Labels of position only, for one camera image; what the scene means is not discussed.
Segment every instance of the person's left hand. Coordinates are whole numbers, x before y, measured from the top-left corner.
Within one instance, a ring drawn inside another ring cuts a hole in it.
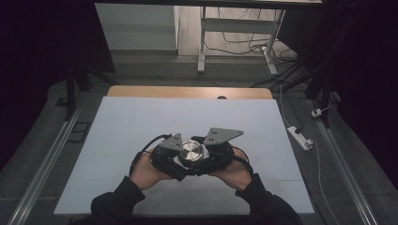
[[[172,177],[164,172],[158,171],[152,166],[150,153],[144,152],[134,167],[130,180],[141,190],[152,188],[160,180],[171,180]]]

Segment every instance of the metal stand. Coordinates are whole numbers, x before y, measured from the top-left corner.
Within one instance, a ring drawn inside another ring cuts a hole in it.
[[[206,18],[206,7],[201,7],[201,36],[198,56],[198,73],[205,72],[206,32],[229,32],[271,35],[263,54],[266,57],[267,65],[271,74],[278,74],[276,67],[271,63],[272,57],[270,56],[270,53],[281,25],[283,13],[284,10],[277,10],[275,21]]]

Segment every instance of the table leg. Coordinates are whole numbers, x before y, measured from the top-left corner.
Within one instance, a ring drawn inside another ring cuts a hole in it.
[[[281,26],[283,14],[284,14],[284,10],[277,10],[277,16],[275,19],[275,23],[272,27],[271,37],[269,38],[267,47],[263,51],[264,57],[266,57],[267,67],[268,67],[271,75],[278,74],[278,71],[276,70],[275,65],[272,63],[271,51],[272,51],[272,46],[275,42],[275,38],[278,34],[279,27]]]
[[[198,73],[205,72],[205,33],[206,33],[206,7],[201,7],[201,34],[198,57]]]

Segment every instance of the metal rail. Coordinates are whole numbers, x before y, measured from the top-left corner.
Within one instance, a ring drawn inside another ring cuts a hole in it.
[[[314,108],[310,100],[308,100],[308,103],[312,108]],[[357,206],[357,210],[360,214],[360,217],[362,218],[363,224],[378,224],[375,218],[375,214],[372,211],[372,208],[369,205],[368,201],[366,200],[366,197],[363,194],[357,180],[355,179],[354,174],[351,172],[347,162],[345,161],[342,151],[335,141],[331,130],[329,128],[326,128],[325,124],[320,119],[317,119],[316,123],[319,127],[319,130],[321,131],[326,145],[328,146],[330,154],[333,157],[334,163],[336,164],[336,167],[344,180],[345,186],[351,194],[354,204]]]
[[[64,123],[53,145],[41,162],[35,176],[33,177],[20,202],[15,208],[14,213],[8,221],[8,225],[24,224],[26,222],[30,212],[32,211],[33,206],[36,203],[36,200],[38,199],[38,195],[43,189],[44,184],[46,183],[47,178],[50,175],[50,172],[52,171],[54,164],[58,159],[62,148],[64,147],[65,142],[67,141],[70,131],[73,129],[73,126],[77,118],[79,117],[80,112],[82,111],[82,107],[85,103],[87,95],[87,93],[80,94],[76,111],[71,116],[71,118]]]

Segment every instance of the black jacket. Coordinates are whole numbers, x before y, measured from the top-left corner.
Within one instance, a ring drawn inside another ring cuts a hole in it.
[[[299,215],[287,202],[266,191],[257,173],[246,189],[237,191],[236,195],[249,204],[253,224],[302,224]],[[137,225],[132,220],[132,210],[144,198],[142,190],[125,176],[114,193],[108,192],[93,200],[91,216],[74,221],[72,225]]]

